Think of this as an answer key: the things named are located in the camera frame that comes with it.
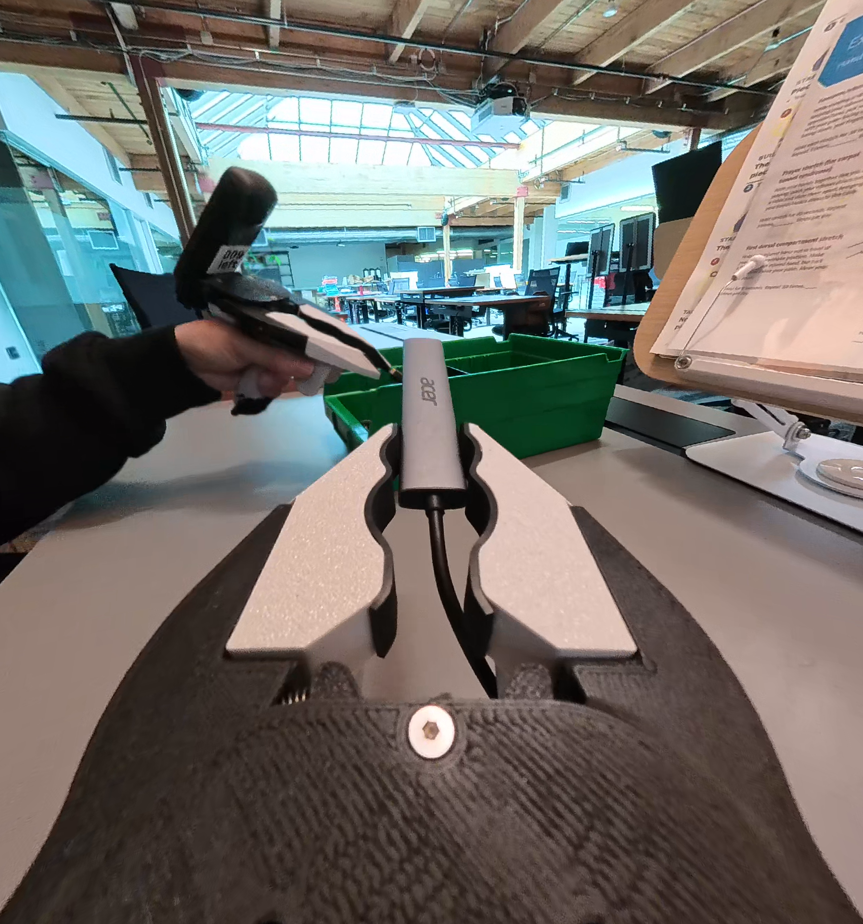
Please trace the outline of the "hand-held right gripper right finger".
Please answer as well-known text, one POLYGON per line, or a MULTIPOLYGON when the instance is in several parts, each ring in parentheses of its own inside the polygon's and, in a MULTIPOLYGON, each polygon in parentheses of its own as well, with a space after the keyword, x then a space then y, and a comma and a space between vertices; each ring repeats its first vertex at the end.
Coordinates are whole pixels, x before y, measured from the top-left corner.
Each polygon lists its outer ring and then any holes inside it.
POLYGON ((564 496, 474 423, 464 425, 464 624, 497 672, 624 662, 637 644, 564 496))

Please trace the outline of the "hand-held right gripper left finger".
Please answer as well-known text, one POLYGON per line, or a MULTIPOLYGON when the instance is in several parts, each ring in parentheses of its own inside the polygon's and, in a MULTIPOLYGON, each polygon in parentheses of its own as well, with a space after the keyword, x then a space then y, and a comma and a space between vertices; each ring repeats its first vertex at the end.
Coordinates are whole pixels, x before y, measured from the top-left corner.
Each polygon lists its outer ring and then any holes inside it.
POLYGON ((345 456, 290 507, 226 644, 236 658, 369 661, 397 631, 395 424, 345 456))

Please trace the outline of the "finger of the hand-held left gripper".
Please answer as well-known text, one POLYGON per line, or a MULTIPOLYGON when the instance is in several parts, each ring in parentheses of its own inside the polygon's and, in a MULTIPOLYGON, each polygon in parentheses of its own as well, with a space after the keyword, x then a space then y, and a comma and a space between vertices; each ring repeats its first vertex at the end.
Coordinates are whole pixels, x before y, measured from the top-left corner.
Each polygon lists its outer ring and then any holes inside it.
POLYGON ((384 373, 384 357, 344 321, 323 310, 266 310, 265 331, 278 345, 342 372, 384 373))
POLYGON ((354 328, 309 303, 299 304, 297 316, 305 323, 308 344, 345 363, 374 363, 376 349, 354 328))

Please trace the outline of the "grey USB hub with cable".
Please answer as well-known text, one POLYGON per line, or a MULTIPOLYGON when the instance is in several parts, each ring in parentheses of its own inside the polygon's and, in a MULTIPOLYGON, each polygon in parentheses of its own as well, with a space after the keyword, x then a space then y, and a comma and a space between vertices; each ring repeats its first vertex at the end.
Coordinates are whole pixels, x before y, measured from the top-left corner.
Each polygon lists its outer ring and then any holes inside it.
POLYGON ((445 515, 464 508, 467 489, 442 341, 404 342, 401 436, 399 504, 425 513, 439 600, 474 676, 485 694, 496 699, 496 676, 471 645, 448 560, 445 515))

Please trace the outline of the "green storage bin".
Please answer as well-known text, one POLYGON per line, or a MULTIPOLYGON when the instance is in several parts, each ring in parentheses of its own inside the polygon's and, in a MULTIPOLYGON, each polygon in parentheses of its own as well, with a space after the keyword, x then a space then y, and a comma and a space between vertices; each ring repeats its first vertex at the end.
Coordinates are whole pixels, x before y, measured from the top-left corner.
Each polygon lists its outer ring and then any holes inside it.
MULTIPOLYGON (((442 342, 458 427, 477 424, 524 459, 599 438, 627 350, 526 334, 442 342)), ((325 385, 327 418, 352 451, 402 422, 402 386, 343 373, 325 385)))

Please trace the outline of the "person's left forearm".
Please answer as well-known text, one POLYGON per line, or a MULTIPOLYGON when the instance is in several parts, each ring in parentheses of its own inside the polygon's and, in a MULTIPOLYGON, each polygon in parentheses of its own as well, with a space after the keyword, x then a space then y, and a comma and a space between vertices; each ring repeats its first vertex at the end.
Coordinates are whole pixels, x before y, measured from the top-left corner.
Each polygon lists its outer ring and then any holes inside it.
POLYGON ((166 422, 217 402, 163 327, 85 333, 0 383, 0 547, 96 490, 160 443, 166 422))

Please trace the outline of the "wooden office desk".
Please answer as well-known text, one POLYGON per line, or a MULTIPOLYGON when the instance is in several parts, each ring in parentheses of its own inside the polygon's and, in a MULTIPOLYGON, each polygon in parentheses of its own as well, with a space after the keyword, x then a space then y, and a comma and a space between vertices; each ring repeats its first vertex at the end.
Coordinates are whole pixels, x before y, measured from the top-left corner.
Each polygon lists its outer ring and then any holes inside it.
POLYGON ((502 338, 524 334, 521 330, 528 323, 528 310, 541 309, 541 300, 536 296, 485 294, 471 286, 404 290, 393 298, 397 315, 405 306, 415 308, 417 325, 421 329, 430 329, 435 325, 435 318, 444 318, 448 334, 456 337, 464 336, 464 330, 480 311, 489 314, 493 310, 502 315, 502 338))

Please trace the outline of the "black desk mat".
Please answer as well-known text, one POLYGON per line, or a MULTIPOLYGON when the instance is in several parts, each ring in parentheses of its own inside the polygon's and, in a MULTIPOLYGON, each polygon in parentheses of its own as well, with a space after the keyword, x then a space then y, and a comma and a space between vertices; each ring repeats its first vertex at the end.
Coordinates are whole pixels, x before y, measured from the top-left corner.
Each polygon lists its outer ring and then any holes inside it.
POLYGON ((680 456, 692 446, 735 436, 733 430, 618 397, 610 399, 605 427, 680 456))

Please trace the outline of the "grey desk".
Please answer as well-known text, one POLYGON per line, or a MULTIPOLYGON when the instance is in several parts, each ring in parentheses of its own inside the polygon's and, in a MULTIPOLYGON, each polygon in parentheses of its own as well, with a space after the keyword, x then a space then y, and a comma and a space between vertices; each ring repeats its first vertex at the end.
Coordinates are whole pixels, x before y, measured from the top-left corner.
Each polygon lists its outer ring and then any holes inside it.
MULTIPOLYGON (((0 584, 0 909, 161 622, 344 455, 322 399, 191 410, 0 584)), ((753 702, 863 916, 863 537, 606 429, 528 461, 691 613, 753 702)))

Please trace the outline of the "person's left hand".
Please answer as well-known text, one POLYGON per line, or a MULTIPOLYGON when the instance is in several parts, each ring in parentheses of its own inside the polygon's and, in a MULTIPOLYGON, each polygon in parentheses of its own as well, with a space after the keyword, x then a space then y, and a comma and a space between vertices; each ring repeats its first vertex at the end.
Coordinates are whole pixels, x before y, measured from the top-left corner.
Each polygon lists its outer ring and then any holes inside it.
POLYGON ((191 321, 173 330, 188 369, 221 393, 277 398, 306 382, 315 368, 311 360, 256 342, 221 321, 191 321))

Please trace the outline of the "black office chair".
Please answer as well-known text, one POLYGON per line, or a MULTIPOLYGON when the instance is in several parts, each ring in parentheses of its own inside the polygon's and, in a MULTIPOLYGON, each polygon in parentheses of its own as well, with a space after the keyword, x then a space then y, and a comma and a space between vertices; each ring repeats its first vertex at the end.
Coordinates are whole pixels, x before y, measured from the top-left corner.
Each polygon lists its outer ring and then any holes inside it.
POLYGON ((567 330, 565 287, 560 285, 562 267, 553 263, 548 268, 530 270, 525 295, 536 296, 541 300, 537 307, 528 310, 526 323, 521 330, 524 334, 548 338, 575 340, 576 337, 567 330))

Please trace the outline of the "ceiling projector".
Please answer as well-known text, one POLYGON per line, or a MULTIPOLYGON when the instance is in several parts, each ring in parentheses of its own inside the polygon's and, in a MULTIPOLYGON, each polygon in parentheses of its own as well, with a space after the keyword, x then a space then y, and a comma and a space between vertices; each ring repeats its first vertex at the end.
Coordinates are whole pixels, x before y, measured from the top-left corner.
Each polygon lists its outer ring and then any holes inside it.
POLYGON ((508 82, 490 83, 470 117, 470 131, 475 137, 499 137, 515 131, 529 118, 528 99, 508 82))

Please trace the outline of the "printed instruction sheet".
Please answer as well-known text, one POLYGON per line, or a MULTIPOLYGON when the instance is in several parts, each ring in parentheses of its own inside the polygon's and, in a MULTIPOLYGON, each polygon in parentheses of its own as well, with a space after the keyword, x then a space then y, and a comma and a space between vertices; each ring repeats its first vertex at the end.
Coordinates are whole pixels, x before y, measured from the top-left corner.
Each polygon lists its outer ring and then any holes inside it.
POLYGON ((823 8, 653 351, 863 382, 863 1, 823 8))

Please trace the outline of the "large black wall screen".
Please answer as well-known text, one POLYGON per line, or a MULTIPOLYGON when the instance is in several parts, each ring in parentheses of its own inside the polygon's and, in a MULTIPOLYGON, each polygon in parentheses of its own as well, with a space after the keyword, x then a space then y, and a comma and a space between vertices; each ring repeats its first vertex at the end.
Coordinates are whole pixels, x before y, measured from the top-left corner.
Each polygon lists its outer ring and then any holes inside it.
POLYGON ((652 167, 660 225, 693 218, 722 163, 722 144, 715 141, 652 167))

